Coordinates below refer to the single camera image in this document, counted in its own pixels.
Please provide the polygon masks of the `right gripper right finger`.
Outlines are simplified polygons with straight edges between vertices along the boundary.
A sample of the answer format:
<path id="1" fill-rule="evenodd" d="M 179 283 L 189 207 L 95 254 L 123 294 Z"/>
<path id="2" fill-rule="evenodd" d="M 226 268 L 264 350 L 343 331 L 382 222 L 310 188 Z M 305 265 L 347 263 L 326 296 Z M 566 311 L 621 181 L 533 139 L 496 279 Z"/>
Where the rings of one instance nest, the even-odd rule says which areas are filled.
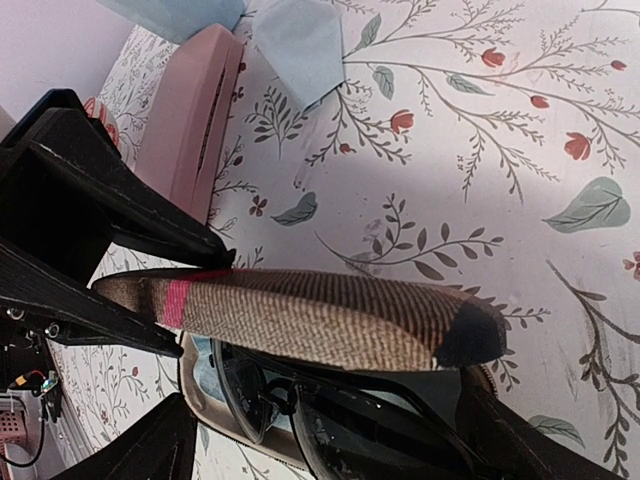
<path id="1" fill-rule="evenodd" d="M 460 369 L 456 429 L 483 460 L 515 479 L 616 479 L 600 465 L 535 430 L 497 398 L 484 366 Z"/>

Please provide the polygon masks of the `light blue cleaning cloth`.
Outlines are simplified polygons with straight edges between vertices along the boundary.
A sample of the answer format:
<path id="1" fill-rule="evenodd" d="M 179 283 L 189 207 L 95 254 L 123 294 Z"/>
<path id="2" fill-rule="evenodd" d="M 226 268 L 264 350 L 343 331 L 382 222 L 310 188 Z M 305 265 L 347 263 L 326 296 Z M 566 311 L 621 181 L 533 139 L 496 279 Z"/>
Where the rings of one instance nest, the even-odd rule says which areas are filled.
<path id="1" fill-rule="evenodd" d="M 191 339 L 197 351 L 197 360 L 193 368 L 193 378 L 196 384 L 208 397 L 225 403 L 226 398 L 214 364 L 212 341 L 197 335 L 192 336 Z"/>

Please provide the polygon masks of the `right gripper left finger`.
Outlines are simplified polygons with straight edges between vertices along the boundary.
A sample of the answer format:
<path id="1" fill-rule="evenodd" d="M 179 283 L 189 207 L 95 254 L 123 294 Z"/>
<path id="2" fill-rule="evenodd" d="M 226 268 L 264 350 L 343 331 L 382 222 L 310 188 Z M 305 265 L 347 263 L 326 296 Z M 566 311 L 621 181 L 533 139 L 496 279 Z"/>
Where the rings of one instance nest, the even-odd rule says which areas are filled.
<path id="1" fill-rule="evenodd" d="M 164 398 L 117 439 L 55 480 L 190 480 L 197 419 L 179 393 Z"/>

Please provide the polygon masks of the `black frame glasses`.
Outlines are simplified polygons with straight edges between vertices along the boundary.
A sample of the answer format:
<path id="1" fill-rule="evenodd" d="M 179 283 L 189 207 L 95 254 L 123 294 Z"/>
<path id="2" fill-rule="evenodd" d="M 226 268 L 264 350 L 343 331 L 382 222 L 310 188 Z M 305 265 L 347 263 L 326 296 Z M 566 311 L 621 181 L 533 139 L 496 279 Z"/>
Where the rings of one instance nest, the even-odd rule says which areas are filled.
<path id="1" fill-rule="evenodd" d="M 317 479 L 477 479 L 472 452 L 417 394 L 396 382 L 330 378 L 220 340 L 212 363 L 254 444 L 286 417 Z"/>

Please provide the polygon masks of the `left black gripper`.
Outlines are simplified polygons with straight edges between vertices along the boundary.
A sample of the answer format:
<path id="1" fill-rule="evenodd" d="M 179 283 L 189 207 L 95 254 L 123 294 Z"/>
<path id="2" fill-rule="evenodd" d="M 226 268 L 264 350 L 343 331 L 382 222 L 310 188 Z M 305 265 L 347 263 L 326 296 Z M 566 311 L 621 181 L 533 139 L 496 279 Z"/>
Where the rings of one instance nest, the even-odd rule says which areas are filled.
<path id="1" fill-rule="evenodd" d="M 146 186 L 72 89 L 52 89 L 1 140 L 1 305 L 178 358 L 172 332 L 90 290 L 111 244 L 201 268 L 235 253 Z"/>

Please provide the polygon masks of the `brown plaid glasses case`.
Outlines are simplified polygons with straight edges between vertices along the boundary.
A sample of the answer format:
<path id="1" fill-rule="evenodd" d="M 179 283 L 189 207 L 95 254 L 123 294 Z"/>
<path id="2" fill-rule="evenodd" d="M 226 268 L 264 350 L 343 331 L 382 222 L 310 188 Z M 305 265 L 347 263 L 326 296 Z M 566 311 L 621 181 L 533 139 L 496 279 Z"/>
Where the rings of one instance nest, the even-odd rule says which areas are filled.
<path id="1" fill-rule="evenodd" d="M 155 269 L 94 292 L 183 342 L 209 337 L 342 371 L 482 370 L 506 350 L 502 313 L 452 287 L 302 270 Z"/>

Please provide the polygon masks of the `pink glasses case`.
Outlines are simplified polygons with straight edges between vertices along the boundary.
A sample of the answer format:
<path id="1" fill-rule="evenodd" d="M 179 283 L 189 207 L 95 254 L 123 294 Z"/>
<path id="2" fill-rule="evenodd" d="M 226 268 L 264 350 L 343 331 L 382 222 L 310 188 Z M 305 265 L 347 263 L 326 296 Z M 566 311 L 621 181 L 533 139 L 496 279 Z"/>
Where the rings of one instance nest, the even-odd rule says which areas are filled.
<path id="1" fill-rule="evenodd" d="M 208 221 L 242 43 L 214 24 L 168 60 L 134 172 L 199 222 Z"/>

